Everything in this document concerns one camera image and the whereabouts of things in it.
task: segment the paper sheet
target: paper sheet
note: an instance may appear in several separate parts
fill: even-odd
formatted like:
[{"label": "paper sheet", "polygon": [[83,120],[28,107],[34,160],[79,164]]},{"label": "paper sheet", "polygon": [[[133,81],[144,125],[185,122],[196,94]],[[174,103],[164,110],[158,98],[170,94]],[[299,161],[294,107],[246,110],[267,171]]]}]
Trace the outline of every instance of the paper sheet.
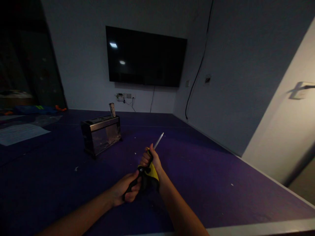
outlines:
[{"label": "paper sheet", "polygon": [[49,132],[36,125],[14,125],[0,130],[0,144],[9,146]]},{"label": "paper sheet", "polygon": [[14,118],[18,118],[24,115],[9,115],[9,116],[0,116],[0,121],[3,120],[10,120],[10,119],[14,119]]}]

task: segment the person's right hand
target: person's right hand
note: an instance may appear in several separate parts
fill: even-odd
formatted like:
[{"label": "person's right hand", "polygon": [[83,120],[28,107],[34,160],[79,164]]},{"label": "person's right hand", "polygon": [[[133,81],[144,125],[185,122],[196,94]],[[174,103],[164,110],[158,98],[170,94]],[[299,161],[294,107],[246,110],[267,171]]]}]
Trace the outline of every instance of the person's right hand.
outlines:
[{"label": "person's right hand", "polygon": [[162,169],[162,165],[160,162],[160,158],[158,157],[158,154],[156,153],[156,151],[153,149],[153,144],[150,145],[150,147],[146,147],[145,148],[145,153],[143,153],[142,155],[142,159],[140,161],[140,165],[141,166],[147,166],[149,161],[150,161],[150,156],[148,155],[147,151],[150,149],[152,155],[153,155],[153,165],[156,169],[156,171],[161,170]]}]

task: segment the purple floor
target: purple floor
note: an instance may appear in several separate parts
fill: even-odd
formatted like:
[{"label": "purple floor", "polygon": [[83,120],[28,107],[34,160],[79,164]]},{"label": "purple floor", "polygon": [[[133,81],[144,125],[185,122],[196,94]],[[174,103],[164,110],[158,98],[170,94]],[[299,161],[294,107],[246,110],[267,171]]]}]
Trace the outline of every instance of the purple floor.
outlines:
[{"label": "purple floor", "polygon": [[[78,124],[107,114],[70,110],[44,127],[51,133],[0,146],[5,235],[37,233],[100,194],[135,171],[144,147],[162,132],[157,147],[162,165],[206,228],[315,217],[314,209],[171,114],[117,112],[124,141],[93,160],[83,152]],[[148,191],[107,212],[87,235],[172,229],[159,194]]]}]

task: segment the black grip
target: black grip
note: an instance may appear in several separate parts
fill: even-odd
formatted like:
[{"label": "black grip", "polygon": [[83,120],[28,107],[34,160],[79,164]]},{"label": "black grip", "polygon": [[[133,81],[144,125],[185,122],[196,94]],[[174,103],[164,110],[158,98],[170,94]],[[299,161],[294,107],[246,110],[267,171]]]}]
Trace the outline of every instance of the black grip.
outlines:
[{"label": "black grip", "polygon": [[134,181],[132,181],[132,182],[129,184],[129,186],[128,186],[126,192],[122,195],[122,200],[123,200],[123,201],[125,201],[125,195],[126,195],[126,193],[131,192],[131,188],[132,188],[133,186],[137,185],[137,183],[138,183],[138,178],[139,178],[139,175],[138,175],[138,177],[137,177]]},{"label": "black grip", "polygon": [[138,167],[138,171],[139,171],[138,176],[136,177],[135,180],[133,180],[133,181],[129,184],[129,186],[128,186],[126,192],[122,195],[122,200],[123,200],[123,201],[125,201],[125,195],[126,195],[126,193],[131,192],[131,188],[132,188],[133,186],[137,185],[137,183],[138,183],[138,178],[143,175],[143,171],[144,171],[143,167],[142,167],[142,166],[139,166],[139,167]]}]

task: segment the tv screen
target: tv screen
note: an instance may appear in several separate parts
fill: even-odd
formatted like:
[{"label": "tv screen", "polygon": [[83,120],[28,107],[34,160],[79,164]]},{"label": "tv screen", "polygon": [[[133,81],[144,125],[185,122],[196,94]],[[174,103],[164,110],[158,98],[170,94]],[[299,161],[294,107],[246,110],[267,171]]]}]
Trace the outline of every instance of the tv screen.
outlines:
[{"label": "tv screen", "polygon": [[186,39],[106,26],[109,80],[178,87]]}]

